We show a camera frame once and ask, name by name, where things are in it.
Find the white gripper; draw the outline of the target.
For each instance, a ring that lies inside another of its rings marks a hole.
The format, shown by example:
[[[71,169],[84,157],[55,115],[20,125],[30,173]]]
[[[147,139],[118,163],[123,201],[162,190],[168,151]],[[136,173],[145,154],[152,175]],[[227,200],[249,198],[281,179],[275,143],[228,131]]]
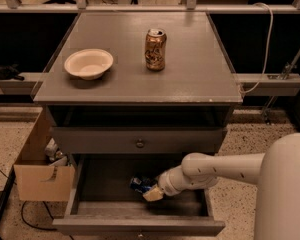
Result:
[[[158,185],[154,185],[143,194],[148,202],[159,201],[167,196],[174,196],[186,190],[190,185],[190,179],[183,173],[182,167],[177,166],[164,171],[158,177]]]

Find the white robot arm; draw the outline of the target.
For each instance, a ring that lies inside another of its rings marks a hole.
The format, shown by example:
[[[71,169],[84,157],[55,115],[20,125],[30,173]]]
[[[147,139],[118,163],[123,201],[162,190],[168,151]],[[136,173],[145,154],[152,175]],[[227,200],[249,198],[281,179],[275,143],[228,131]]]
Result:
[[[143,197],[158,201],[209,188],[218,177],[257,186],[254,240],[300,240],[300,133],[284,136],[258,154],[190,153],[160,174]]]

